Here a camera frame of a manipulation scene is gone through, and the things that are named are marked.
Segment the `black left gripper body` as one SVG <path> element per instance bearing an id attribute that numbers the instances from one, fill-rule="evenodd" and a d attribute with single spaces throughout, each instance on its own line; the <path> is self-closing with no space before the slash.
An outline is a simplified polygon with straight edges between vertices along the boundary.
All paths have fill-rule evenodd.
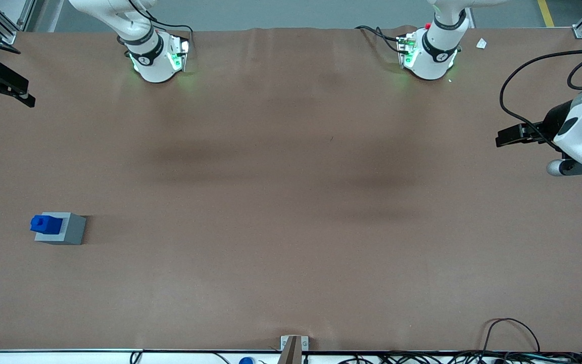
<path id="1" fill-rule="evenodd" d="M 559 104 L 547 112 L 544 117 L 544 139 L 552 142 L 563 126 L 571 108 L 572 100 Z"/>

